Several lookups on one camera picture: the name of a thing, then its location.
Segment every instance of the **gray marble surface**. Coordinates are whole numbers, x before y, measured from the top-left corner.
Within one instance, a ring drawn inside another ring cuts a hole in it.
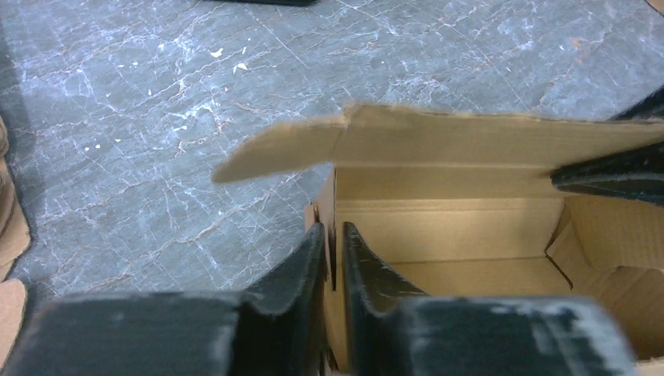
[[[33,302],[245,287],[303,232],[328,167],[211,168],[278,119],[351,100],[607,118],[664,82],[641,0],[0,2],[0,114]]]

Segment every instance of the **cardboard edge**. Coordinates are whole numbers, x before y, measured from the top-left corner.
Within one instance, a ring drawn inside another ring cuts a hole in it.
[[[0,343],[6,346],[4,349],[0,349],[0,370],[5,366],[9,354],[11,354],[16,344],[16,338],[23,325],[26,301],[27,289],[20,280],[11,279],[0,284],[0,306],[10,308],[10,311],[6,312],[0,310],[4,316],[2,318],[4,319],[2,321],[2,331],[0,331]]]
[[[329,162],[347,125],[343,115],[277,123],[241,143],[214,167],[211,180],[233,183]]]

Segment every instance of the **brown cardboard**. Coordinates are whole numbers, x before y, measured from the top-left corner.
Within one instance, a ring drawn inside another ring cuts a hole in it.
[[[14,201],[11,217],[0,233],[0,265],[19,257],[30,246],[30,230],[18,201]]]
[[[11,175],[4,158],[0,158],[0,175],[9,182],[5,186],[7,188],[11,187],[14,191]],[[9,219],[5,226],[0,229],[0,266],[4,266],[22,255],[30,247],[31,242],[30,230],[23,215],[23,209],[21,209],[16,195],[12,194],[12,196],[13,202],[11,203]],[[4,203],[2,193],[0,193],[0,204]],[[0,212],[6,210],[7,208],[0,208]]]
[[[12,214],[14,201],[16,201],[16,189],[9,173],[5,174],[0,167],[0,181],[2,181],[2,190],[0,190],[0,232],[7,226],[9,217]]]
[[[23,323],[27,291],[20,280],[6,280],[0,284],[0,370],[12,351]]]
[[[256,135],[215,169],[213,181],[334,162],[316,207],[337,269],[339,225],[353,222],[376,254],[432,294],[592,295],[649,362],[664,357],[664,208],[561,193],[549,176],[663,139],[658,121],[358,105]],[[336,284],[326,281],[323,307],[328,342],[346,371],[339,276]]]

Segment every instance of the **cardboard piece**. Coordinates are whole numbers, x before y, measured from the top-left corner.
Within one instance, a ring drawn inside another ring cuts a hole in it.
[[[3,178],[8,178],[6,181],[11,182],[4,158],[0,158],[0,175]],[[6,186],[8,188],[11,186],[12,191],[14,191],[13,184],[6,184]],[[0,230],[0,266],[4,266],[22,255],[30,247],[31,242],[30,229],[23,215],[23,209],[21,209],[15,194],[13,194],[13,197],[9,219]],[[2,193],[0,193],[0,204],[4,204]],[[6,210],[6,208],[0,208],[0,212]]]
[[[30,246],[30,230],[18,201],[14,201],[11,217],[0,233],[0,265],[22,255]]]
[[[23,323],[27,291],[20,280],[6,280],[0,284],[0,370],[12,351]]]
[[[353,222],[372,251],[432,294],[594,296],[630,338],[639,368],[664,371],[664,208],[573,196],[549,180],[563,165],[663,139],[660,121],[357,105],[259,133],[213,181],[334,162],[316,200],[328,268],[341,270],[339,229]],[[346,371],[341,276],[326,280],[324,299],[327,340]]]

